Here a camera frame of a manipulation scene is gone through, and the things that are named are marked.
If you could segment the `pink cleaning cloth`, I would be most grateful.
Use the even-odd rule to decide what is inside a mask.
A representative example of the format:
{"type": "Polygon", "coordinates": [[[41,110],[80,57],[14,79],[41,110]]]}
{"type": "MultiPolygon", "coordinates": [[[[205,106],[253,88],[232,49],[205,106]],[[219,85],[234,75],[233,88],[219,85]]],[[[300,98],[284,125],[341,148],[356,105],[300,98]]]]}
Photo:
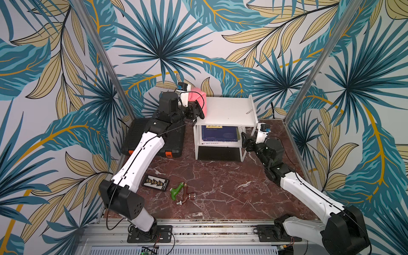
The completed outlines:
{"type": "Polygon", "coordinates": [[[197,101],[200,108],[203,111],[204,118],[207,115],[207,98],[206,98],[206,93],[201,91],[199,88],[191,88],[191,90],[188,93],[188,102],[195,102],[197,101]]]}

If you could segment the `white two-tier bookshelf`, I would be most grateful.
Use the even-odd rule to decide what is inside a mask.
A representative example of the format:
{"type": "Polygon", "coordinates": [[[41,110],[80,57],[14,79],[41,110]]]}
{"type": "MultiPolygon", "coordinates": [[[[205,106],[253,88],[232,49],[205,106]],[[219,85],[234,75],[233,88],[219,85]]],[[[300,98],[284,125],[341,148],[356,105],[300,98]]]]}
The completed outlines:
{"type": "Polygon", "coordinates": [[[193,127],[196,160],[243,162],[247,152],[242,148],[241,133],[258,125],[253,97],[208,97],[205,119],[199,119],[193,127]],[[238,141],[203,141],[202,127],[232,126],[238,129],[238,141]]]}

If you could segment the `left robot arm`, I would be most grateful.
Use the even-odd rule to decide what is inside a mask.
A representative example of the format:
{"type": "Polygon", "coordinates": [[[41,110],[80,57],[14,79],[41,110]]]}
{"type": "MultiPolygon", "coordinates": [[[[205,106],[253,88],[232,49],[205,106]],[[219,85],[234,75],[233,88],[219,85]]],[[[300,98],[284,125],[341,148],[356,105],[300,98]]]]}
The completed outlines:
{"type": "Polygon", "coordinates": [[[156,232],[157,222],[144,208],[144,198],[137,194],[140,183],[148,166],[168,141],[168,134],[185,126],[186,120],[204,119],[206,103],[206,94],[197,88],[161,95],[158,109],[149,119],[128,161],[109,181],[102,181],[99,185],[108,211],[122,216],[144,233],[156,232]]]}

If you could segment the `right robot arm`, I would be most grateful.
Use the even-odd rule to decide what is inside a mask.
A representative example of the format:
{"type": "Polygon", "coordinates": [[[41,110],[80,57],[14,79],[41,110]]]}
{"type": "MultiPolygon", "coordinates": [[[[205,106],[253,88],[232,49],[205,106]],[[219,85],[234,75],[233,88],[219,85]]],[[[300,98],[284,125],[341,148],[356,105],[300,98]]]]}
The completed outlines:
{"type": "Polygon", "coordinates": [[[270,181],[295,196],[320,219],[317,223],[285,215],[275,220],[279,231],[315,243],[330,255],[357,255],[366,248],[371,249],[360,209],[342,205],[305,181],[283,162],[282,143],[267,136],[262,131],[255,138],[242,132],[242,147],[256,154],[270,181]]]}

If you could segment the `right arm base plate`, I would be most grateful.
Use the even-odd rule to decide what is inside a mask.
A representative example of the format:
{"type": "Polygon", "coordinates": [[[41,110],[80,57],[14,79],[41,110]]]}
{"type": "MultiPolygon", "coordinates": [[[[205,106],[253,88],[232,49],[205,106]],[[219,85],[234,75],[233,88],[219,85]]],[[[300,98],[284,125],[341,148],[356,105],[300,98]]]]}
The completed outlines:
{"type": "Polygon", "coordinates": [[[287,235],[282,227],[275,225],[257,225],[253,229],[253,233],[258,236],[260,242],[293,243],[302,241],[299,237],[287,235]]]}

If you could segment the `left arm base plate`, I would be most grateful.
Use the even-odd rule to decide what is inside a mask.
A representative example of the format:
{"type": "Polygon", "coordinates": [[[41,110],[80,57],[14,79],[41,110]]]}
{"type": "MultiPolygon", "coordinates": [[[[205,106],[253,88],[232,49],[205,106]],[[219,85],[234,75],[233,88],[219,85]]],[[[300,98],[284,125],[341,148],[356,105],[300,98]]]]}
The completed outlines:
{"type": "Polygon", "coordinates": [[[171,243],[174,241],[171,225],[154,225],[148,232],[143,232],[134,225],[128,227],[127,243],[171,243]]]}

